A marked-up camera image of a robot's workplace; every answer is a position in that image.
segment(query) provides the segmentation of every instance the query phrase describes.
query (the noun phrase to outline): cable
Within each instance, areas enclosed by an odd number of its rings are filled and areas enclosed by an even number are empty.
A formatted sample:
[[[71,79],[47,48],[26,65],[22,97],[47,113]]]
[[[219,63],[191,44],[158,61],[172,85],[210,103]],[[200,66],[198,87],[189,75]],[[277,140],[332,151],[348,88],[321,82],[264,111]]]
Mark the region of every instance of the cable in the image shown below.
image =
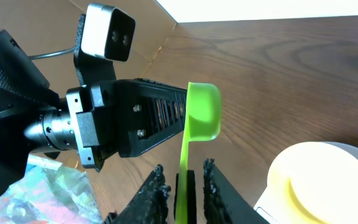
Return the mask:
[[[66,50],[59,50],[57,52],[51,52],[51,53],[47,53],[47,54],[29,56],[29,59],[30,60],[37,60],[37,59],[43,59],[43,58],[49,58],[49,57],[56,57],[56,56],[61,56],[61,55],[65,55],[65,54],[70,54],[73,51],[74,51],[74,47],[72,47],[70,49],[66,49]]]

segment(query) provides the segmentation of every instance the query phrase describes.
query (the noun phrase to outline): wooden table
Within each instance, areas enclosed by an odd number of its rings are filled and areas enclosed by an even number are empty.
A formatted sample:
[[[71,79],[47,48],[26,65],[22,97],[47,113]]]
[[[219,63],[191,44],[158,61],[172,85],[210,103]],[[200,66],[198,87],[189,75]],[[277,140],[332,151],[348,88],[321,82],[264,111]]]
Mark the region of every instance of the wooden table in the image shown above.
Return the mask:
[[[205,222],[202,164],[207,157],[216,159],[254,205],[270,164],[286,147],[304,141],[358,147],[358,16],[180,24],[144,78],[182,88],[188,82],[214,83],[221,90],[221,134],[190,145],[198,223]],[[175,186],[181,137],[141,157],[114,155],[99,174],[87,170],[102,215],[122,211],[157,164]],[[69,156],[67,163],[74,164],[75,152],[60,159]]]

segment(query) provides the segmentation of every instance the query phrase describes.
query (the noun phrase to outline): robotic arm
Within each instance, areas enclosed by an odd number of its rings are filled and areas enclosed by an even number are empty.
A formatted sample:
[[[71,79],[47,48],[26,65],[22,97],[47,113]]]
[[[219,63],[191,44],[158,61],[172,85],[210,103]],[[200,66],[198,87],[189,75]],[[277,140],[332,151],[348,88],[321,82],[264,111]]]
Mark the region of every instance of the robotic arm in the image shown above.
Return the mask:
[[[80,86],[62,99],[0,30],[0,195],[23,178],[30,152],[56,158],[74,149],[83,167],[100,171],[116,152],[139,156],[183,130],[186,90],[116,80],[112,60],[127,60],[134,29],[125,12],[90,4],[73,49]]]

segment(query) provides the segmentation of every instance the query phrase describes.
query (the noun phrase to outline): white wall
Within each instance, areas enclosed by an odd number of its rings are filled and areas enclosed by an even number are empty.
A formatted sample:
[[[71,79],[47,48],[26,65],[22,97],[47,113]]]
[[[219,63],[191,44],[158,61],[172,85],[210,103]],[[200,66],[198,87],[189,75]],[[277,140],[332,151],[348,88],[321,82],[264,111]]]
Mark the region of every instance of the white wall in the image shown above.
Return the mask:
[[[177,22],[358,15],[358,0],[157,0]]]

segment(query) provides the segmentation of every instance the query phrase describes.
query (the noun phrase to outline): green plastic utensil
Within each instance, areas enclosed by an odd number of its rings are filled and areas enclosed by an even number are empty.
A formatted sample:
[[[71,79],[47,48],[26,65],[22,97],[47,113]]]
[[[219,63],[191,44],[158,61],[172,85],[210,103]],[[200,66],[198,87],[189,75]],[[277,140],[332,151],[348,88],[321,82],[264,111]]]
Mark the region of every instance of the green plastic utensil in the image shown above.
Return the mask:
[[[189,82],[186,97],[185,131],[180,154],[176,223],[187,224],[187,169],[191,141],[210,141],[221,131],[222,97],[209,83]]]

